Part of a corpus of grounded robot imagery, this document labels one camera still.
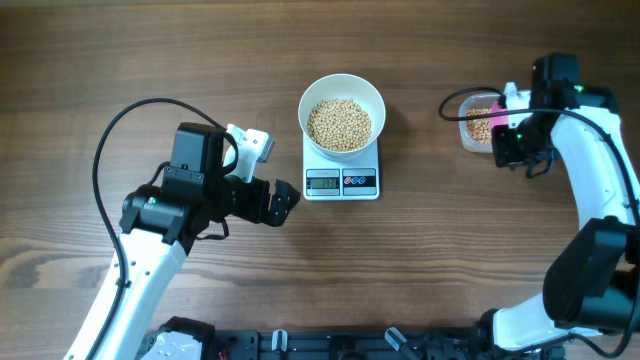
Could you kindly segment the pink measuring scoop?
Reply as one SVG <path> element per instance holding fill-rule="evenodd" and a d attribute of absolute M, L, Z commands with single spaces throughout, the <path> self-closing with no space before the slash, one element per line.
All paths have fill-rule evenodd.
<path fill-rule="evenodd" d="M 489 131 L 492 132 L 496 126 L 507 125 L 509 123 L 509 116 L 503 115 L 506 112 L 506 106 L 502 106 L 499 101 L 493 103 L 490 108 L 491 118 L 489 119 Z"/>

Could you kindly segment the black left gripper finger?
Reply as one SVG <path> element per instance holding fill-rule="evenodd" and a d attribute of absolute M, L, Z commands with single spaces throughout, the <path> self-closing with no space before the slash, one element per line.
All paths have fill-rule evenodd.
<path fill-rule="evenodd" d="M 272 205 L 275 208 L 294 208 L 300 201 L 301 194 L 291 184 L 277 179 L 275 193 L 272 196 Z"/>
<path fill-rule="evenodd" d="M 264 223 L 271 227 L 280 227 L 288 217 L 288 204 L 285 202 L 272 202 L 264 216 Z"/>

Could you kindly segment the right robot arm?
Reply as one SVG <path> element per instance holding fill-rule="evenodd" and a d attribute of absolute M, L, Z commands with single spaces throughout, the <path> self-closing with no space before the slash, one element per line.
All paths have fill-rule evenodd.
<path fill-rule="evenodd" d="M 579 61 L 551 53 L 534 61 L 528 91 L 508 85 L 507 121 L 492 128 L 499 167 L 550 168 L 561 159 L 579 232 L 548 269 L 541 294 L 493 313 L 493 346 L 525 352 L 603 334 L 620 355 L 639 330 L 639 180 L 621 136 L 613 93 L 583 84 Z"/>

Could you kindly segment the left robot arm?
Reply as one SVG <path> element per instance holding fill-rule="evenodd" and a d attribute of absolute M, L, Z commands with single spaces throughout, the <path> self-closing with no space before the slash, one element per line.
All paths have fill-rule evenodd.
<path fill-rule="evenodd" d="M 274 145 L 268 133 L 233 124 L 178 127 L 161 185 L 144 184 L 123 202 L 111 266 L 67 358 L 134 358 L 160 298 L 211 223 L 233 215 L 284 224 L 299 192 L 254 175 Z"/>

